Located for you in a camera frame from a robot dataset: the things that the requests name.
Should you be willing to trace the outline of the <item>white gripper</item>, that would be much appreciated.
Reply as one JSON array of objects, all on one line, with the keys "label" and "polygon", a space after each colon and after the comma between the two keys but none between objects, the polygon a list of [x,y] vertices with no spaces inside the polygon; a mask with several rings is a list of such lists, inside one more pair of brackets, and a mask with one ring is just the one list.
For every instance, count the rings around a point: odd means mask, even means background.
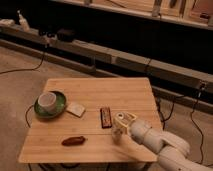
[{"label": "white gripper", "polygon": [[142,142],[146,132],[146,123],[142,120],[135,120],[128,128],[128,134],[135,142]]}]

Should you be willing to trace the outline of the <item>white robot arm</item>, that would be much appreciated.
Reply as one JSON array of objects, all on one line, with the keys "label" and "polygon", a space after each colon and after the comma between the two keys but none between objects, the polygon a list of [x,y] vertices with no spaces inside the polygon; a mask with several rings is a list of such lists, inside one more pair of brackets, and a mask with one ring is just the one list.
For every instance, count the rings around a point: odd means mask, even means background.
[{"label": "white robot arm", "polygon": [[202,166],[190,161],[187,141],[167,131],[157,131],[142,120],[133,121],[128,128],[130,137],[157,155],[158,164],[166,171],[202,171]]}]

